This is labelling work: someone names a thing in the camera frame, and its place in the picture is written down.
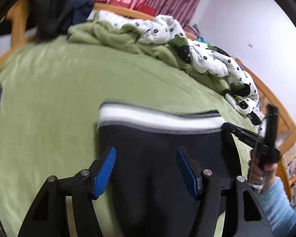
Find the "right light blue sleeve forearm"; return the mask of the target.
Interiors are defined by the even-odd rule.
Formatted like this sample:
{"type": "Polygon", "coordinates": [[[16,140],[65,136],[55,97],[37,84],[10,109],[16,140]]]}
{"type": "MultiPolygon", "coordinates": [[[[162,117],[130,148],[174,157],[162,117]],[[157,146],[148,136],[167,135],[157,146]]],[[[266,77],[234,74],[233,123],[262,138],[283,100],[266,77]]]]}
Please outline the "right light blue sleeve forearm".
{"type": "Polygon", "coordinates": [[[289,202],[279,177],[257,199],[271,226],[273,236],[288,236],[296,224],[296,209],[289,202]]]}

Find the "person's right hand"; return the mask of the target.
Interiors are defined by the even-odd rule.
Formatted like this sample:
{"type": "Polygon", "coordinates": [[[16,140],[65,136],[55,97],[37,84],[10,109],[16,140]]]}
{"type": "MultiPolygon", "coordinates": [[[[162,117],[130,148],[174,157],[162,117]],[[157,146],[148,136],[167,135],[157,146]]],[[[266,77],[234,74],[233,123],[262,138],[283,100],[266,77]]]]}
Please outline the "person's right hand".
{"type": "Polygon", "coordinates": [[[278,163],[267,163],[263,169],[260,169],[259,159],[254,150],[251,150],[250,156],[248,180],[255,186],[262,187],[260,189],[260,193],[262,193],[275,183],[278,163]]]}

